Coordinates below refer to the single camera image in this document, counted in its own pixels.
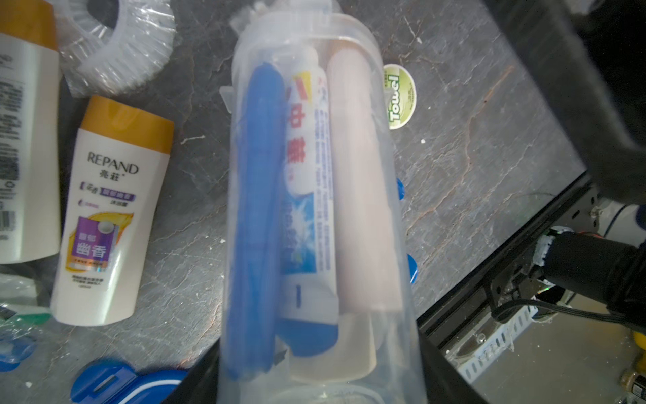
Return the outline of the clear container blue lid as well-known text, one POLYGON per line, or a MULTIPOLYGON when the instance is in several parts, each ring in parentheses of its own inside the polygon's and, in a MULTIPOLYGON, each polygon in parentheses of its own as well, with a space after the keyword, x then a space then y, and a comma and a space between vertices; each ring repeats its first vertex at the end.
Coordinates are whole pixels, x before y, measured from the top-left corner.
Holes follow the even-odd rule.
POLYGON ((335 1, 230 23, 218 402, 426 402, 375 38, 335 1))

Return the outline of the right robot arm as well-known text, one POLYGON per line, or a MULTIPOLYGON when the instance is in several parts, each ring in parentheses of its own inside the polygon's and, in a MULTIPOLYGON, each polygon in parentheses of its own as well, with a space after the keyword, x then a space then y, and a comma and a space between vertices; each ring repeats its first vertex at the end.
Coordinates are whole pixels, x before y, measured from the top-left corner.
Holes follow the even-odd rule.
MULTIPOLYGON (((602 194, 645 203, 645 4, 489 1, 494 21, 526 67, 602 194)), ((645 249, 550 230, 533 256, 541 276, 598 301, 589 318, 645 329, 645 249)))

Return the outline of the blue toothbrush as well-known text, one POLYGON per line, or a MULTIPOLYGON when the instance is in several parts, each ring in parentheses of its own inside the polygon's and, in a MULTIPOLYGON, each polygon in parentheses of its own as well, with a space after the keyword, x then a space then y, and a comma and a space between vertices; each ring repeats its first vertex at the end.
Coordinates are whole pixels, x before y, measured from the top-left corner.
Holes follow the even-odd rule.
POLYGON ((279 301, 285 84, 270 63, 256 67, 237 135, 237 219, 225 368, 235 380, 269 371, 279 301))
POLYGON ((31 336, 16 336, 11 332, 1 332, 2 373, 16 370, 36 350, 37 341, 31 336))

